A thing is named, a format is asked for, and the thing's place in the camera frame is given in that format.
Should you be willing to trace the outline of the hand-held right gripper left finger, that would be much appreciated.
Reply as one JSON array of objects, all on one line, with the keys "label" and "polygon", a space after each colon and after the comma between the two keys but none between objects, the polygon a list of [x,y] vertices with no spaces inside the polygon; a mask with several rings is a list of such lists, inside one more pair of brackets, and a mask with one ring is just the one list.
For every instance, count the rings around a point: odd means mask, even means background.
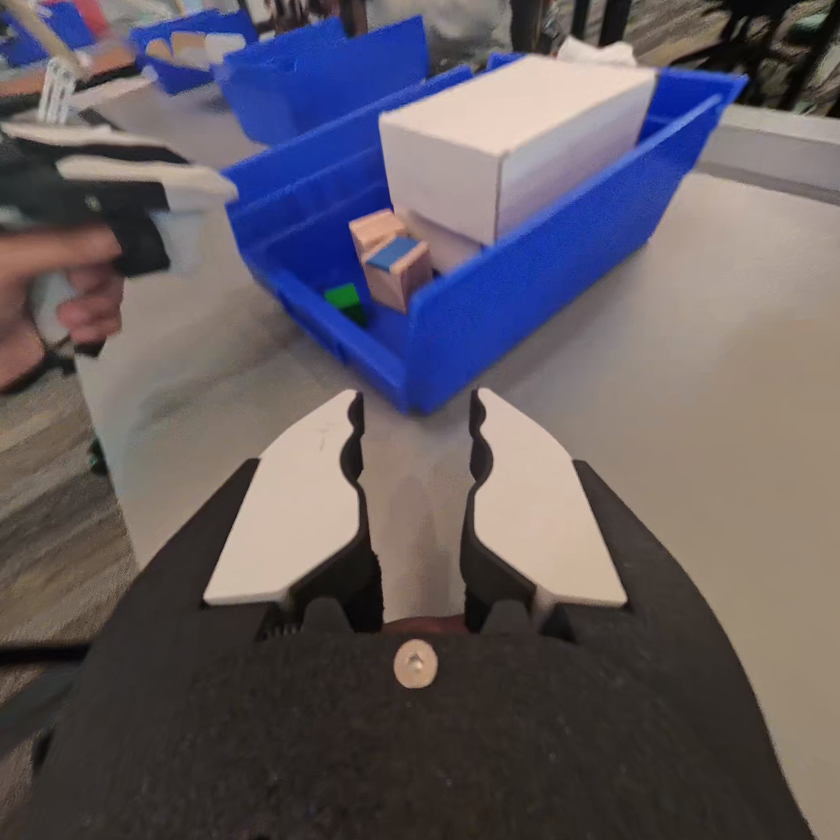
[{"label": "hand-held right gripper left finger", "polygon": [[384,623],[363,471],[364,397],[345,390],[290,426],[259,457],[206,585],[207,606],[274,605],[300,623],[319,598],[352,629]]}]

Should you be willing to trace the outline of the person's left hand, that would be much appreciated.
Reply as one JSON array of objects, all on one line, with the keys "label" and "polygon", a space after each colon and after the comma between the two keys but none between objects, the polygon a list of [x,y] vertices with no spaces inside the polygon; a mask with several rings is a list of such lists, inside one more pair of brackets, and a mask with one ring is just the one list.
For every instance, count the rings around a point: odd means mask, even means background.
[{"label": "person's left hand", "polygon": [[123,278],[113,264],[120,255],[117,239],[105,226],[2,231],[2,393],[32,380],[46,358],[46,346],[28,307],[34,279],[52,272],[68,279],[73,296],[56,314],[73,343],[99,343],[120,332]]}]

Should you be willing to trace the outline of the clear sign stand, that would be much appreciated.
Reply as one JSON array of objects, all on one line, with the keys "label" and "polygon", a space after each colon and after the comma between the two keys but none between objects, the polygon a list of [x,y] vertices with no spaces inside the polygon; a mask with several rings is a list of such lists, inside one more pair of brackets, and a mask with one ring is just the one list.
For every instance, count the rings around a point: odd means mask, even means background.
[{"label": "clear sign stand", "polygon": [[52,57],[45,70],[43,87],[38,101],[38,123],[64,125],[70,116],[71,101],[79,81],[79,69],[66,59]]}]

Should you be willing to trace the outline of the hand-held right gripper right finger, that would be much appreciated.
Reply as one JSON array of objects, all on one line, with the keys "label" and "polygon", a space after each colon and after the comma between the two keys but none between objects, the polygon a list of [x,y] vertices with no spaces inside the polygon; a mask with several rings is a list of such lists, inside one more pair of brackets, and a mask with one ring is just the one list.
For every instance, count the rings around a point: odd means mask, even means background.
[{"label": "hand-held right gripper right finger", "polygon": [[628,595],[575,462],[564,446],[487,387],[469,402],[471,450],[459,569],[478,632],[500,602],[538,632],[566,606],[621,610]]}]

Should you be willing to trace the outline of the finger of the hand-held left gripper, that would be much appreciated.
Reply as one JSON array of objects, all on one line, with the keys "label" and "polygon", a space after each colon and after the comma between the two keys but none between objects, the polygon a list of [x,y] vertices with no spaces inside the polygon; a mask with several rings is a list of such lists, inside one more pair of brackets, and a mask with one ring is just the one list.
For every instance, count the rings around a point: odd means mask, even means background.
[{"label": "finger of the hand-held left gripper", "polygon": [[188,276],[203,263],[203,231],[207,208],[181,211],[155,210],[153,223],[161,237],[168,264],[158,274]]},{"label": "finger of the hand-held left gripper", "polygon": [[58,173],[70,182],[159,183],[167,195],[194,193],[212,196],[220,202],[238,198],[236,184],[200,164],[162,161],[61,160]]}]

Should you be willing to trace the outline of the green cube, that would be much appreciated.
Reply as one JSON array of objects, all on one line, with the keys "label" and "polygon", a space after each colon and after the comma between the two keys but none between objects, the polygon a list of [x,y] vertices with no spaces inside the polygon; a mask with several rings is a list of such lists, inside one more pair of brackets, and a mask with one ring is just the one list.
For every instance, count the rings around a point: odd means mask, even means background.
[{"label": "green cube", "polygon": [[368,318],[360,295],[353,283],[327,289],[323,293],[325,301],[345,318],[362,327],[368,324]]}]

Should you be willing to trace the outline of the wooden cube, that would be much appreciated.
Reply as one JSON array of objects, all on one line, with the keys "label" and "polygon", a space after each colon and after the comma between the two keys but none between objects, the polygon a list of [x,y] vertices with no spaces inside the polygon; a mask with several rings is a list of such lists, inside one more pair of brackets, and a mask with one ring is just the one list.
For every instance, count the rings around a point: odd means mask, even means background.
[{"label": "wooden cube", "polygon": [[351,220],[349,230],[360,263],[364,263],[366,256],[382,249],[395,238],[408,236],[404,222],[391,208]]},{"label": "wooden cube", "polygon": [[403,314],[408,313],[413,295],[431,283],[434,267],[425,243],[388,265],[382,253],[370,252],[362,258],[367,287],[374,301]]}]

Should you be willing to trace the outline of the white cardboard box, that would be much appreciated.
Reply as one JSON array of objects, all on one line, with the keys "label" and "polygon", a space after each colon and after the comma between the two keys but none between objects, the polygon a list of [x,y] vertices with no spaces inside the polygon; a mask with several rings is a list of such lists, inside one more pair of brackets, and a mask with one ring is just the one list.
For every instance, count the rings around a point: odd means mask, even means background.
[{"label": "white cardboard box", "polygon": [[474,259],[484,248],[481,243],[440,226],[409,208],[395,206],[394,213],[404,225],[407,236],[427,245],[433,269],[441,276]]},{"label": "white cardboard box", "polygon": [[657,85],[653,68],[528,55],[383,112],[392,204],[493,245],[633,150]]}]

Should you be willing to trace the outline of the blue plastic bin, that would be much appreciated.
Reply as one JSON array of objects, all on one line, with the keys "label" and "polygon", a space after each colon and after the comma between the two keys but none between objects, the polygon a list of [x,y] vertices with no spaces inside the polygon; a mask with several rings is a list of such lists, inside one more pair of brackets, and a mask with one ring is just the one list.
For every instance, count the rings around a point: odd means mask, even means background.
[{"label": "blue plastic bin", "polygon": [[256,28],[249,11],[242,7],[230,13],[210,8],[192,15],[133,28],[127,40],[134,53],[136,67],[147,75],[151,74],[153,81],[156,81],[158,87],[169,96],[175,96],[214,81],[210,69],[172,64],[147,53],[146,49],[151,42],[158,39],[171,41],[175,33],[242,35],[246,45],[257,40]]},{"label": "blue plastic bin", "polygon": [[283,144],[426,80],[422,16],[348,37],[339,18],[226,54],[213,77],[252,141]]},{"label": "blue plastic bin", "polygon": [[[257,282],[314,342],[401,413],[430,414],[646,245],[746,79],[663,68],[635,149],[498,245],[419,292],[373,302],[349,222],[391,205],[380,114],[473,78],[458,66],[223,170],[236,244]],[[363,329],[323,293],[353,283]]]}]

